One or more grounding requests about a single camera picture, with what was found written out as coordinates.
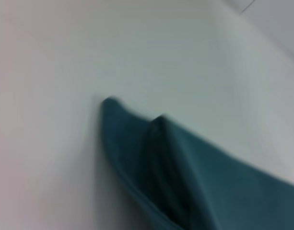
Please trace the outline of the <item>teal blue shirt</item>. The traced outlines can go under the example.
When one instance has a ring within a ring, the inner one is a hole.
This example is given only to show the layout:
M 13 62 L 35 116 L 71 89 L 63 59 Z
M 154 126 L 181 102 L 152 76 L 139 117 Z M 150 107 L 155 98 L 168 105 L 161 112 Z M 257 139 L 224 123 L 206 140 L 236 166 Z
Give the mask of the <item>teal blue shirt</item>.
M 154 230 L 294 230 L 294 186 L 244 164 L 165 116 L 101 104 L 104 152 Z

